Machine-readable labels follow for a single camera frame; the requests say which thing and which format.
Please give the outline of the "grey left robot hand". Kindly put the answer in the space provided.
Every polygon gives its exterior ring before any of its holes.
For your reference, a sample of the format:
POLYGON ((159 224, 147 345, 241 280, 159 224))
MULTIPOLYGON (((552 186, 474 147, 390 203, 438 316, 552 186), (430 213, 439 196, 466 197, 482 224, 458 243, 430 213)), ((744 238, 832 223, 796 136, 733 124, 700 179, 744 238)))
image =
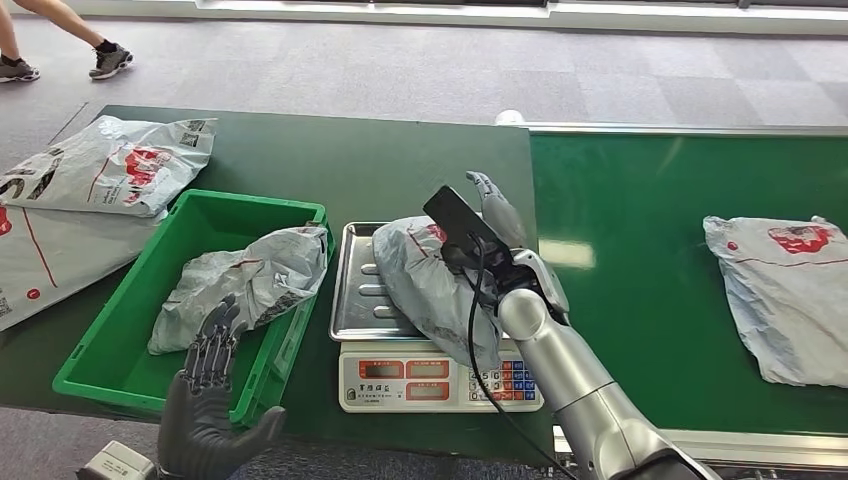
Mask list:
POLYGON ((286 410, 270 407, 257 425, 238 433, 229 415, 232 368, 245 330, 230 293, 206 315, 174 375, 157 440, 158 479, 234 479, 241 468, 271 447, 286 410))

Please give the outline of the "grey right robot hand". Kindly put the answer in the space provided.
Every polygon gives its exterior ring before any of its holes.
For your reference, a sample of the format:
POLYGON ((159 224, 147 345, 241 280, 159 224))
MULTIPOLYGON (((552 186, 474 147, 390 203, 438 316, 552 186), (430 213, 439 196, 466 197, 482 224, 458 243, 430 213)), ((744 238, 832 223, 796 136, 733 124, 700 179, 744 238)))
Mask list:
POLYGON ((477 189, 481 201, 482 218, 493 231, 511 249, 528 248, 524 223, 498 186, 482 172, 467 171, 465 175, 477 189))

